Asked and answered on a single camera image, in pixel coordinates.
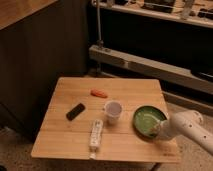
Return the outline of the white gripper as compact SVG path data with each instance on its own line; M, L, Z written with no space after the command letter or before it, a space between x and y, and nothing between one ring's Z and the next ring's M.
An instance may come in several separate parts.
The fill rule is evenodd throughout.
M173 130L168 120L160 121L158 125L149 129L149 132L157 132L159 140L171 140L174 137Z

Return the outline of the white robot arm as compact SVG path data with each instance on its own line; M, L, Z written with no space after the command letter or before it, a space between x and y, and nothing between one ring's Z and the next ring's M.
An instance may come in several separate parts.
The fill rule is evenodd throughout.
M154 120L156 123L149 128L149 135L154 134L157 139L164 141L183 135L213 156L213 133L201 126L203 116L200 112L187 110L172 114L163 121L156 117Z

